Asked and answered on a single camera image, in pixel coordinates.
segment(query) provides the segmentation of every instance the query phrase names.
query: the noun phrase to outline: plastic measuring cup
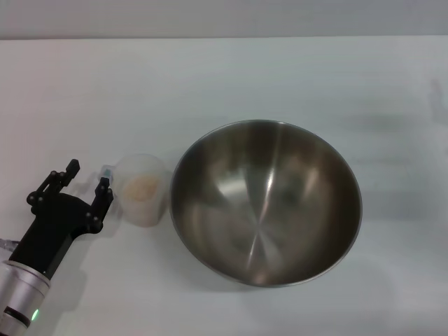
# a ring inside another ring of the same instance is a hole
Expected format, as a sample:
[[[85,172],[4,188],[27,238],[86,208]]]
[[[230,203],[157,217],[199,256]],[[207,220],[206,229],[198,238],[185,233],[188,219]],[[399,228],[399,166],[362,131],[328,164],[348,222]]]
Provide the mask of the plastic measuring cup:
[[[109,177],[112,191],[129,221],[140,226],[158,223],[167,193],[162,161],[149,154],[129,155],[115,166],[103,166],[101,175]]]

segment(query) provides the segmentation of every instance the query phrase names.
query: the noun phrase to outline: white tabletop surface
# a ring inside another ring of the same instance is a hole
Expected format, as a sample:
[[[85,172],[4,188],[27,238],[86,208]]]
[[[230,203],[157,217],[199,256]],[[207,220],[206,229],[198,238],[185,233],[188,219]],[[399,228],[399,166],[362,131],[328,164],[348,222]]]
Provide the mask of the white tabletop surface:
[[[137,227],[113,207],[77,239],[29,335],[448,335],[448,37],[0,42],[0,238],[71,158],[67,192],[130,153],[172,170],[208,131],[268,118],[304,127],[351,165],[363,223],[309,283],[233,283],[197,261],[169,214]]]

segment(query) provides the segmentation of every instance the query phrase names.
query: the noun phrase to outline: bowl rim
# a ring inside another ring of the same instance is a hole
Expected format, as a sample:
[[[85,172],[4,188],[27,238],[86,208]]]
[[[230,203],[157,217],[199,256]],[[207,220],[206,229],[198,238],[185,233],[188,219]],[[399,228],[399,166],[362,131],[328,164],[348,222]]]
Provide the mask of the bowl rim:
[[[176,221],[174,220],[174,212],[172,209],[172,194],[173,194],[173,184],[174,184],[174,180],[176,178],[176,174],[179,170],[179,167],[184,159],[184,157],[196,146],[196,144],[198,144],[199,142],[201,142],[202,140],[204,140],[205,138],[207,138],[208,136],[212,135],[213,133],[217,133],[220,132],[226,128],[230,128],[233,127],[235,125],[243,125],[243,124],[249,124],[249,123],[273,123],[273,124],[278,124],[278,125],[285,125],[288,127],[292,127],[295,128],[301,132],[304,133],[308,133],[309,135],[316,137],[317,139],[319,139],[320,141],[322,141],[323,143],[325,143],[327,146],[329,146],[329,148],[331,150],[333,150],[333,152],[339,157],[339,159],[345,164],[346,168],[349,170],[349,173],[353,179],[353,182],[355,183],[356,186],[356,193],[357,196],[359,198],[359,219],[358,219],[358,224],[356,227],[356,232],[350,242],[350,244],[347,246],[346,250],[343,252],[343,254],[328,268],[326,268],[325,270],[323,270],[322,272],[311,276],[307,279],[304,280],[300,280],[300,281],[296,281],[296,282],[290,282],[290,283],[273,283],[273,284],[261,284],[261,283],[251,283],[249,281],[245,281],[243,279],[238,279],[235,278],[233,276],[230,276],[229,274],[226,274],[222,271],[220,271],[219,269],[216,269],[215,267],[211,266],[209,263],[207,263],[205,260],[202,259],[202,257],[200,255],[198,255],[197,253],[193,252],[192,249],[189,247],[189,245],[186,243],[185,239],[183,238],[183,235],[180,233],[180,230],[178,229],[178,225],[176,224]],[[248,120],[240,120],[240,121],[236,121],[236,122],[231,122],[229,124],[217,127],[213,130],[211,130],[210,132],[207,132],[206,134],[204,134],[203,136],[201,136],[198,140],[196,140],[194,143],[191,144],[191,146],[188,147],[188,149],[185,151],[184,154],[182,154],[181,158],[179,159],[179,161],[176,164],[176,168],[173,171],[172,177],[171,177],[171,181],[169,182],[169,190],[168,190],[168,207],[169,207],[169,214],[171,216],[171,221],[173,223],[174,229],[178,235],[178,237],[180,238],[180,240],[182,241],[183,245],[188,249],[188,251],[198,260],[200,261],[204,266],[208,267],[210,270],[214,271],[215,273],[221,275],[222,277],[235,281],[237,283],[240,284],[244,284],[247,286],[253,286],[253,287],[259,287],[259,288],[280,288],[280,287],[289,287],[289,286],[294,286],[294,285],[299,285],[299,284],[305,284],[311,280],[317,279],[320,276],[324,275],[325,273],[329,272],[330,270],[332,270],[333,268],[335,268],[346,256],[347,254],[350,252],[350,250],[353,248],[353,245],[355,244],[356,239],[358,238],[358,234],[359,231],[361,229],[361,222],[363,219],[363,198],[361,196],[361,189],[359,188],[359,183],[358,180],[356,179],[355,174],[353,173],[353,170],[350,168],[350,165],[347,163],[347,161],[344,159],[344,157],[333,147],[331,146],[327,141],[325,141],[324,139],[322,139],[319,135],[310,132],[309,130],[299,127],[297,125],[294,124],[290,124],[289,122],[282,122],[282,121],[277,121],[277,120],[270,120],[270,119],[248,119]]]

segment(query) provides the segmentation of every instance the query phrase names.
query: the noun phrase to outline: stainless steel bowl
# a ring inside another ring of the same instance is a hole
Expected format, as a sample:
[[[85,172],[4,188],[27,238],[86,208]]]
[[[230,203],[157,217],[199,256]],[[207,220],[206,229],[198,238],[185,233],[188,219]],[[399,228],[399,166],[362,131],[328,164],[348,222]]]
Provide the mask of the stainless steel bowl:
[[[225,277],[286,286],[335,266],[361,225],[361,194],[342,156],[305,129],[268,120],[226,125],[194,143],[170,188],[190,252]]]

